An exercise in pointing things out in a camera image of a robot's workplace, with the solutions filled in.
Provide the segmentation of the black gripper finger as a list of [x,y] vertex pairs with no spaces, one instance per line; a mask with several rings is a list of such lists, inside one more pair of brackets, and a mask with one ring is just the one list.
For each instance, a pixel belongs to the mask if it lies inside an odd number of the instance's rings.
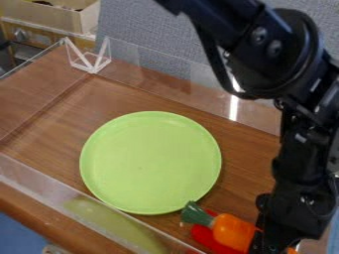
[[285,247],[282,246],[282,234],[282,230],[273,230],[270,232],[258,230],[254,233],[250,254],[286,254]]

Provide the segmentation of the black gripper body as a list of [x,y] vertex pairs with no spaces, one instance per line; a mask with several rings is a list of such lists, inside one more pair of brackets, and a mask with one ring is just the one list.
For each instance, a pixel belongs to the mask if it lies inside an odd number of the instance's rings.
[[282,230],[286,248],[296,247],[304,239],[320,240],[338,207],[336,182],[325,182],[316,190],[276,188],[256,200],[258,218],[256,226],[266,232]]

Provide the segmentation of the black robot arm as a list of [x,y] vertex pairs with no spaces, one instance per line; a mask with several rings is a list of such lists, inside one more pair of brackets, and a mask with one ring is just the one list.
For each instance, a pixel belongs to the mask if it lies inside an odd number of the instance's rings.
[[320,239],[339,205],[339,63],[308,14],[261,0],[155,0],[195,27],[218,81],[282,112],[276,180],[258,196],[250,254]]

